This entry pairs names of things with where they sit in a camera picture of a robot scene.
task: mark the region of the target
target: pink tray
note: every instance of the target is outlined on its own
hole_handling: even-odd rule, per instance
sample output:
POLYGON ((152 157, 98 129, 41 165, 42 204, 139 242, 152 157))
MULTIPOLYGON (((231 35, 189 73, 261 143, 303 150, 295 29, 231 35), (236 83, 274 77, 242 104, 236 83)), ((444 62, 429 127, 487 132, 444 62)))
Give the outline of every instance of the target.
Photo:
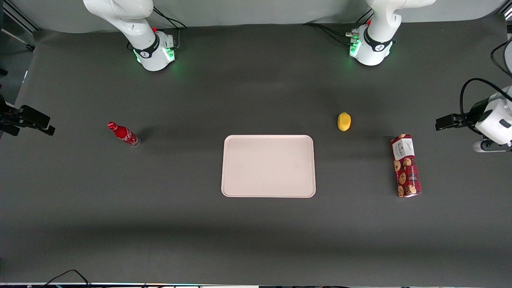
POLYGON ((313 196, 313 139, 307 135, 228 136, 221 190, 227 197, 313 196))

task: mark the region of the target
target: yellow toy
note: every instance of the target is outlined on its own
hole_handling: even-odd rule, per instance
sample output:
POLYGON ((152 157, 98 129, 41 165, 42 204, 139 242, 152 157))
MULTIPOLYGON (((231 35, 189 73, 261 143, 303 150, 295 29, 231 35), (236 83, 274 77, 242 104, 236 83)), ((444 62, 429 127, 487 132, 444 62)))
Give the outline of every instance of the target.
POLYGON ((350 115, 346 112, 343 112, 338 116, 338 129, 341 131, 347 131, 350 128, 350 122, 352 119, 350 115))

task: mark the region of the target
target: gray table surface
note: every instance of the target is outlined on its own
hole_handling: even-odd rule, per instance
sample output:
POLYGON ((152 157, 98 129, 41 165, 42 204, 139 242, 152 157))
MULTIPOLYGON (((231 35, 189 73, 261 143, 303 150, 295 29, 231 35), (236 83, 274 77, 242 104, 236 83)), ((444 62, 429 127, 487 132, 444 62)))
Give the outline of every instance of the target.
MULTIPOLYGON (((317 28, 193 28, 156 73, 120 33, 35 34, 16 104, 57 130, 0 140, 0 278, 510 287, 512 154, 434 128, 470 77, 509 84, 489 59, 505 34, 502 16, 403 24, 390 56, 365 67, 317 28), (142 145, 114 138, 111 120, 142 145), (413 135, 423 188, 410 199, 396 192, 400 133, 413 135), (231 134, 310 135, 314 197, 224 197, 231 134)), ((471 84, 467 106, 491 93, 471 84)))

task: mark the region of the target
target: bottle cap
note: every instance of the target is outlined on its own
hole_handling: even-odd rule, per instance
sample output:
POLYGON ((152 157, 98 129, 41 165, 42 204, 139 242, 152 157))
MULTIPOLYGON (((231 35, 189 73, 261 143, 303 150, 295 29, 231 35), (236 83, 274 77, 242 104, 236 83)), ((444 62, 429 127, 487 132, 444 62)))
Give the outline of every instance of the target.
POLYGON ((106 125, 110 130, 116 130, 117 129, 117 124, 115 124, 114 122, 110 121, 107 125, 106 125))

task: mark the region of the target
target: coca-cola bottle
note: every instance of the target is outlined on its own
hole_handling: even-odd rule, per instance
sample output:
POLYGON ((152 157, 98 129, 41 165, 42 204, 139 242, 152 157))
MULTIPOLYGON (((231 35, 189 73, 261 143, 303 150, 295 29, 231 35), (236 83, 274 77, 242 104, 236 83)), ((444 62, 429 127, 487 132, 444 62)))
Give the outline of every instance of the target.
POLYGON ((114 131, 117 138, 123 140, 126 144, 130 144, 132 147, 137 147, 140 144, 140 139, 132 131, 125 126, 119 126, 114 122, 109 122, 107 127, 114 131))

